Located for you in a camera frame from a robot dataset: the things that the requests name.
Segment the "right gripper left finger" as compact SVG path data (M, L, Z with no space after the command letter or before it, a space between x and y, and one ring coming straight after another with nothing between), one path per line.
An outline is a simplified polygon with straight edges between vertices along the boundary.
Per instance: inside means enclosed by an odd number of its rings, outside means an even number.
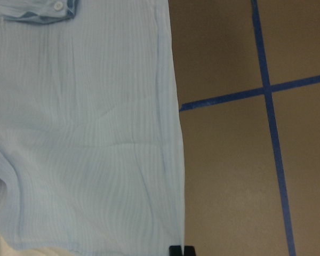
M180 245L169 246L169 256L182 256L182 247Z

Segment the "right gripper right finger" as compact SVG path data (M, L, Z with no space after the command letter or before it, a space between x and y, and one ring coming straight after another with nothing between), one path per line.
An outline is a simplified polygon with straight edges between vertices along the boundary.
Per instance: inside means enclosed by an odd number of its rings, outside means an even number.
M196 256L196 251L194 246L185 246L184 256Z

